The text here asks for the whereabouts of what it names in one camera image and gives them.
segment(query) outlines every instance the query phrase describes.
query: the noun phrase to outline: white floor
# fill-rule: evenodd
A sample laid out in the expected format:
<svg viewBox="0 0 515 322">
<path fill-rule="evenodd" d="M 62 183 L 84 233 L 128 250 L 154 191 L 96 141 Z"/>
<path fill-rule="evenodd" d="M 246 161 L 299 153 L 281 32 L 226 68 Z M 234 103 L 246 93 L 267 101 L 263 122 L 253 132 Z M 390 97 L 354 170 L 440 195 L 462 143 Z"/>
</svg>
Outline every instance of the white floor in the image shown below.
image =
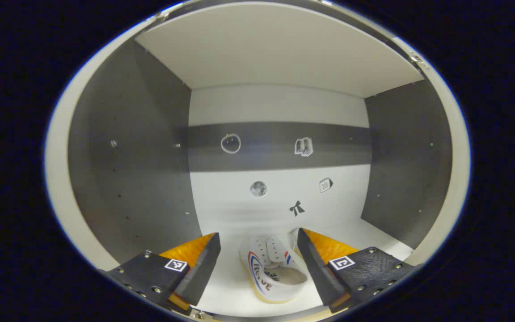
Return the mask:
<svg viewBox="0 0 515 322">
<path fill-rule="evenodd" d="M 400 260 L 406 259 L 413 251 L 402 242 L 360 218 L 346 224 L 305 228 L 311 228 L 315 232 L 325 234 L 358 249 L 370 246 L 378 247 Z M 247 237 L 220 232 L 221 252 L 206 290 L 196 308 L 213 314 L 257 318 L 294 314 L 321 306 L 321 299 L 307 272 L 305 263 L 290 249 L 290 235 L 281 234 L 278 237 L 309 277 L 303 290 L 293 300 L 282 304 L 268 304 L 259 300 L 251 287 L 248 272 L 245 271 L 245 266 L 238 256 L 239 242 Z"/>
</svg>

